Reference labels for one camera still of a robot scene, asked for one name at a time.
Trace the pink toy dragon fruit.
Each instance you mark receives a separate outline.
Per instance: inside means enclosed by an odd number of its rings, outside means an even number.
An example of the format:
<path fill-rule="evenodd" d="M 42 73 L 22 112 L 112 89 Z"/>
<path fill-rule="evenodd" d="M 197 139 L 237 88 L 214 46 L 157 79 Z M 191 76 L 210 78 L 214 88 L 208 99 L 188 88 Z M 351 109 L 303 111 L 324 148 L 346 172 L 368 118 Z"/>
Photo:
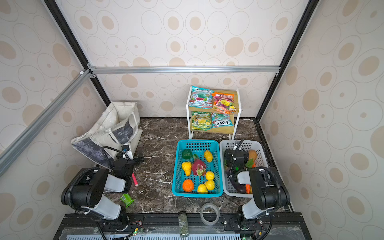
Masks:
<path fill-rule="evenodd" d="M 199 159 L 199 157 L 194 154 L 193 155 L 194 163 L 192 165 L 192 171 L 195 176 L 204 176 L 207 171 L 206 164 Z"/>

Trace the white canvas grocery bag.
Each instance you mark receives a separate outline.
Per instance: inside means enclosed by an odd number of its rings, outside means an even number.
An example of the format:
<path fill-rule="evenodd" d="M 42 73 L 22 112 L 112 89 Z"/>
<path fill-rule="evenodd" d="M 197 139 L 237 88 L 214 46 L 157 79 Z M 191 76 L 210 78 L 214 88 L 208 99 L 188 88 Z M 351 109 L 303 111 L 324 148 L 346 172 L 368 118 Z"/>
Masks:
<path fill-rule="evenodd" d="M 71 140 L 71 146 L 94 163 L 109 170 L 123 146 L 132 155 L 139 145 L 143 131 L 139 129 L 140 115 L 136 102 L 112 102 L 91 129 Z"/>

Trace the yellow toy pear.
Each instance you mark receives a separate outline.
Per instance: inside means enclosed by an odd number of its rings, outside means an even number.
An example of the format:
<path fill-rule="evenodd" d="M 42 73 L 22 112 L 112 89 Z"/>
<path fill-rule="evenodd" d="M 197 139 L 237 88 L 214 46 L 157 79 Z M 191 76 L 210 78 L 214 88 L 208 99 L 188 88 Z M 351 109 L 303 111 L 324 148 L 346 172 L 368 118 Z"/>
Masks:
<path fill-rule="evenodd" d="M 186 176 L 190 176 L 192 173 L 192 163 L 191 162 L 182 163 L 182 169 L 185 172 Z"/>

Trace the toy orange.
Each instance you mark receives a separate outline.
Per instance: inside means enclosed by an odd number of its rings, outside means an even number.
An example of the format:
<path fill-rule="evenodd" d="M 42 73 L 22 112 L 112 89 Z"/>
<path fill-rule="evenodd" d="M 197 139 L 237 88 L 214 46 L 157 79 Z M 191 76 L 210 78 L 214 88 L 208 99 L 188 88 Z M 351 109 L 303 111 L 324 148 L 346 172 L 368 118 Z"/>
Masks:
<path fill-rule="evenodd" d="M 194 182 L 190 179 L 186 179 L 183 182 L 182 187 L 183 187 L 183 191 L 186 193 L 191 193 L 195 189 Z"/>

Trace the teal mint candy bag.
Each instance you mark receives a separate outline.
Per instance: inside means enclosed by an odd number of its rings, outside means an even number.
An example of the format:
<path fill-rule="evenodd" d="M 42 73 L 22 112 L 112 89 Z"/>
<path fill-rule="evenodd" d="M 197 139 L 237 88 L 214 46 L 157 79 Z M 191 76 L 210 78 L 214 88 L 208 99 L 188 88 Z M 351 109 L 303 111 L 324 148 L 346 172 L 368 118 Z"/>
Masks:
<path fill-rule="evenodd" d="M 192 87 L 189 107 L 211 109 L 213 107 L 213 90 Z"/>

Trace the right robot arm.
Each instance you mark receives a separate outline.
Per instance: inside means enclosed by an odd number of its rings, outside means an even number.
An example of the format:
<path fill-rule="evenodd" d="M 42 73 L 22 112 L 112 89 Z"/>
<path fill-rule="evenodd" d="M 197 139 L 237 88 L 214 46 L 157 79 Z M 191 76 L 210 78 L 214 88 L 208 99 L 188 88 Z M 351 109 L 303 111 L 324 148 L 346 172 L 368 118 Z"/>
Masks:
<path fill-rule="evenodd" d="M 257 165 L 258 153 L 242 148 L 224 150 L 223 164 L 229 182 L 239 194 L 252 199 L 238 210 L 238 222 L 260 219 L 290 203 L 276 168 Z"/>

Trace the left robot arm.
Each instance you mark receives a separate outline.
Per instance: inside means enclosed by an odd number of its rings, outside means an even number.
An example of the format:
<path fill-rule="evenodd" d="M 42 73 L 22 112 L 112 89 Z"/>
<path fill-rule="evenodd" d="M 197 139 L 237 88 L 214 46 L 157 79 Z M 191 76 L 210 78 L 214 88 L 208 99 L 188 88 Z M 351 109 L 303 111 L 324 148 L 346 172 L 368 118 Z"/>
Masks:
<path fill-rule="evenodd" d="M 104 221 L 118 220 L 128 223 L 125 208 L 108 199 L 104 192 L 127 194 L 136 184 L 134 167 L 144 161 L 143 156 L 131 157 L 129 147 L 117 150 L 102 147 L 107 168 L 83 168 L 63 190 L 61 202 L 71 209 L 84 214 L 91 214 Z"/>

